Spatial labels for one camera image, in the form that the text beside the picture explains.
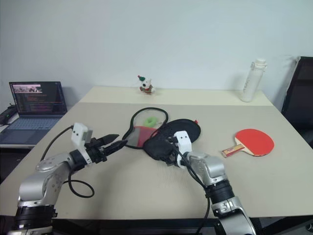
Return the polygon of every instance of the white water bottle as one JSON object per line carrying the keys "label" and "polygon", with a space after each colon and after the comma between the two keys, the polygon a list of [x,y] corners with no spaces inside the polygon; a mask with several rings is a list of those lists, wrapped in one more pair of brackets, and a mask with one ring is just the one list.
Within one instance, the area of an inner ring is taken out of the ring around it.
{"label": "white water bottle", "polygon": [[265,71],[267,64],[264,59],[256,59],[251,64],[251,70],[246,79],[244,86],[244,92],[241,96],[241,100],[244,102],[251,102],[255,94],[256,89],[261,81],[262,75]]}

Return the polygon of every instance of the table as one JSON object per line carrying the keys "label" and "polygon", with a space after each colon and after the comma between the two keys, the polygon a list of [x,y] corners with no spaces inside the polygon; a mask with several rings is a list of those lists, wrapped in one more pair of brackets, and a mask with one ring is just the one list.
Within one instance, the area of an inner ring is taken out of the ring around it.
{"label": "table", "polygon": [[[313,214],[313,204],[309,203],[313,195],[309,187],[313,150],[262,92],[251,103],[241,102],[238,95],[234,91],[158,90],[149,96],[135,88],[94,87],[0,185],[0,213],[15,214],[19,185],[34,171],[45,147],[63,129],[82,122],[94,129],[93,136],[97,138],[113,133],[123,136],[137,110],[155,106],[165,109],[170,120],[198,120],[202,132],[193,149],[223,160],[234,193],[249,216]],[[232,146],[234,134],[245,128],[268,133],[275,142],[274,150],[264,157],[240,152],[223,158],[220,151]],[[70,133],[65,133],[55,141],[47,157],[73,149]],[[56,203],[58,218],[183,219],[204,215],[204,192],[188,173],[167,167],[141,150],[125,147],[109,156],[107,162],[86,167],[73,178],[93,185],[95,196],[78,198],[64,185]],[[89,193],[84,186],[75,188]]]}

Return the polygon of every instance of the table tennis paddle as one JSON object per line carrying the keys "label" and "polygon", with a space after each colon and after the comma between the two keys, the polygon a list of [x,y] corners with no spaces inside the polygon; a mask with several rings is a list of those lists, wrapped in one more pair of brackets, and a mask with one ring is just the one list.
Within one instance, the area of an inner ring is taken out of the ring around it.
{"label": "table tennis paddle", "polygon": [[238,151],[244,151],[252,156],[264,156],[274,148],[274,141],[266,133],[245,129],[235,135],[235,146],[222,151],[224,157],[229,157]]}

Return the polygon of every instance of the laptop keyboard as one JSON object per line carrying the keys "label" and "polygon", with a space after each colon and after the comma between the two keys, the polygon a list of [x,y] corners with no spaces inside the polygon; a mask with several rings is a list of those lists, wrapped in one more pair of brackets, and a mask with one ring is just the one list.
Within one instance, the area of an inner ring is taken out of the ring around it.
{"label": "laptop keyboard", "polygon": [[7,129],[11,130],[50,130],[59,118],[19,118]]}

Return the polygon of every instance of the black office chair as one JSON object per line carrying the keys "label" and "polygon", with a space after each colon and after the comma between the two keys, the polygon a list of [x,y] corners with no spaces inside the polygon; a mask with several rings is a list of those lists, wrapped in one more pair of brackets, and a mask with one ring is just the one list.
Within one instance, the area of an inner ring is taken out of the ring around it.
{"label": "black office chair", "polygon": [[300,57],[282,114],[313,148],[313,57]]}

